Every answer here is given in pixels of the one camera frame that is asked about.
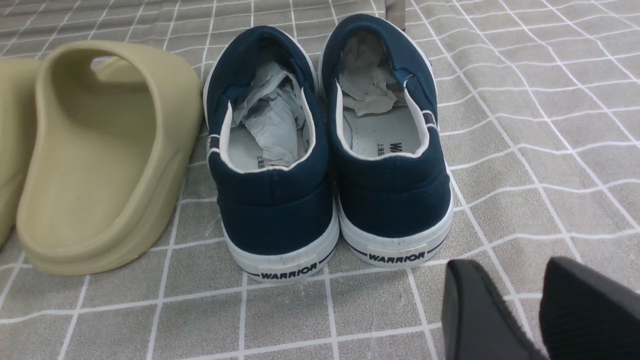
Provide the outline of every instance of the checkered mat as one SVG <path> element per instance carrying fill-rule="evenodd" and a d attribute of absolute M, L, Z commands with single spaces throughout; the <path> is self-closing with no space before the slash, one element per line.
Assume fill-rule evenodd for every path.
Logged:
<path fill-rule="evenodd" d="M 424 266 L 384 270 L 341 242 L 328 268 L 253 282 L 221 239 L 198 137 L 165 234 L 105 274 L 40 274 L 15 235 L 0 251 L 3 359 L 444 359 L 444 266 L 483 264 L 541 345 L 547 259 L 583 261 L 640 290 L 640 1 L 407 0 L 433 62 L 454 224 Z M 148 44 L 205 76 L 250 26 L 274 25 L 315 63 L 353 13 L 383 0 L 3 0 L 0 56 L 85 39 Z"/>

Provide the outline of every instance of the crumpled paper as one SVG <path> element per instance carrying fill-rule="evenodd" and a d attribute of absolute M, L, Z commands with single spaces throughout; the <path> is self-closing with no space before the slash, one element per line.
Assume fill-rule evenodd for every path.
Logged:
<path fill-rule="evenodd" d="M 237 102 L 231 126 L 244 126 L 270 165 L 298 160 L 297 130 L 305 123 L 301 88 L 293 74 L 272 60 L 258 65 L 249 92 Z"/>
<path fill-rule="evenodd" d="M 380 39 L 359 32 L 347 41 L 342 54 L 340 87 L 343 105 L 358 116 L 386 113 L 394 106 L 406 105 L 404 91 L 391 73 Z"/>

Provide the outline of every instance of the shoe pair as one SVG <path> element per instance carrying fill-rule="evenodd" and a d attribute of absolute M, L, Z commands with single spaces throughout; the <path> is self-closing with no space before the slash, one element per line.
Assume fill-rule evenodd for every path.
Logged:
<path fill-rule="evenodd" d="M 640 359 L 640 295 L 572 259 L 547 263 L 539 320 L 553 360 Z M 447 264 L 442 331 L 447 360 L 547 359 L 472 260 Z"/>
<path fill-rule="evenodd" d="M 435 80 L 420 48 L 386 20 L 344 19 L 318 77 L 289 35 L 249 29 L 211 70 L 204 107 L 223 230 L 250 277 L 312 275 L 340 229 L 360 259 L 389 268 L 419 265 L 442 247 L 452 197 Z"/>

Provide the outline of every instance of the slide sandal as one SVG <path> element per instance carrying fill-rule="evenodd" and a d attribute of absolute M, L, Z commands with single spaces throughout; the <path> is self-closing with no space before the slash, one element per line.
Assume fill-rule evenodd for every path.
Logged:
<path fill-rule="evenodd" d="M 92 68 L 94 59 L 112 56 Z M 84 275 L 122 266 L 164 231 L 203 119 L 177 55 L 108 41 L 63 45 L 36 79 L 38 133 L 18 208 L 27 260 Z"/>
<path fill-rule="evenodd" d="M 547 263 L 540 302 L 552 359 L 640 359 L 640 295 L 575 260 Z"/>
<path fill-rule="evenodd" d="M 447 360 L 542 360 L 482 266 L 451 260 L 445 275 L 442 331 Z"/>
<path fill-rule="evenodd" d="M 40 62 L 0 60 L 0 246 L 15 213 L 36 137 L 35 81 Z"/>

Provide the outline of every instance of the navy blue canvas sneaker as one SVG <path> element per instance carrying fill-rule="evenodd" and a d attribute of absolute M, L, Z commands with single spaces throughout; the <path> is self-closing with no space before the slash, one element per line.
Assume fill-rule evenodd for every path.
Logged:
<path fill-rule="evenodd" d="M 338 240 L 316 92 L 303 49 L 268 26 L 232 41 L 204 87 L 207 161 L 227 245 L 258 281 L 283 284 L 312 275 Z"/>
<path fill-rule="evenodd" d="M 319 73 L 345 240 L 378 266 L 426 261 L 453 218 L 429 60 L 391 23 L 358 14 L 329 37 Z"/>

